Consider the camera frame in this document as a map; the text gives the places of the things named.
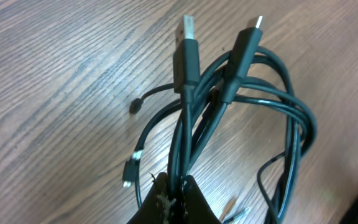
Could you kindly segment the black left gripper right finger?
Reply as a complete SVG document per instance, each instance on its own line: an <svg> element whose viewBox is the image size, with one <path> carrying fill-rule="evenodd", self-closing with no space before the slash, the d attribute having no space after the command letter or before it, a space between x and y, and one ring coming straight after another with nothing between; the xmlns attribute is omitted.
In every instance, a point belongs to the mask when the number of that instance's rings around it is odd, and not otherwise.
<svg viewBox="0 0 358 224"><path fill-rule="evenodd" d="M186 211L185 223L221 224L221 221L211 210L192 175L185 177L183 194Z"/></svg>

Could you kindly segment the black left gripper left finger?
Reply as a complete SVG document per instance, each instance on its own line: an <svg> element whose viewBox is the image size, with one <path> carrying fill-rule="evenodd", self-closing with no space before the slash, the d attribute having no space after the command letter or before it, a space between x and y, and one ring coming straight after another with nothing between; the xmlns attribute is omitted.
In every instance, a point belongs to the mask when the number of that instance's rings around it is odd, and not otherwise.
<svg viewBox="0 0 358 224"><path fill-rule="evenodd" d="M153 181L142 205L127 224L169 223L170 201L167 193L167 174L162 172Z"/></svg>

